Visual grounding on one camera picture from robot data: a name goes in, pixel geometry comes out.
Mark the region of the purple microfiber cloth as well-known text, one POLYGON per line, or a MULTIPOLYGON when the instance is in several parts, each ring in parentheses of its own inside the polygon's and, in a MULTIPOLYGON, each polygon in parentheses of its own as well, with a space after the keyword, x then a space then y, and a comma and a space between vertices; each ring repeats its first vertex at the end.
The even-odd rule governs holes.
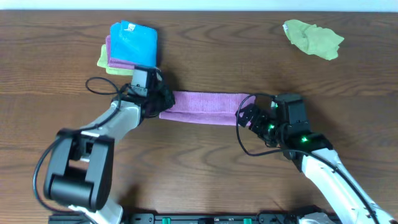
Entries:
POLYGON ((175 104, 160 113, 160 119, 195 124, 234 126, 239 106, 254 103, 244 93, 175 91, 175 104))

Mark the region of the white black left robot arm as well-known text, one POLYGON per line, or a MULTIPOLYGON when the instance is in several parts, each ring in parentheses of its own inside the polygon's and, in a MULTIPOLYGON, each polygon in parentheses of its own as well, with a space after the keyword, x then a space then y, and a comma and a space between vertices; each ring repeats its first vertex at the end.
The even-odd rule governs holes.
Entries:
POLYGON ((136 66, 132 81, 116 88, 108 110, 80 129, 61 129, 46 149, 44 196, 67 207, 53 209, 49 223, 123 223, 121 205, 109 197, 114 148, 144 119, 173 107, 159 68, 136 66))

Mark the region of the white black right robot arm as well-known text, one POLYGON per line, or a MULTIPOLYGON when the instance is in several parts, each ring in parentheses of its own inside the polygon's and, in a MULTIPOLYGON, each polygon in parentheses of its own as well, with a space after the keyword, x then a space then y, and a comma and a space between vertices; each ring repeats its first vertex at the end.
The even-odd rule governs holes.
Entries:
POLYGON ((303 97, 295 93, 269 95, 270 108, 247 103, 235 113, 237 129, 247 127, 268 148, 264 155, 283 153, 319 189, 341 223, 397 223, 357 183, 332 143, 312 131, 303 97))

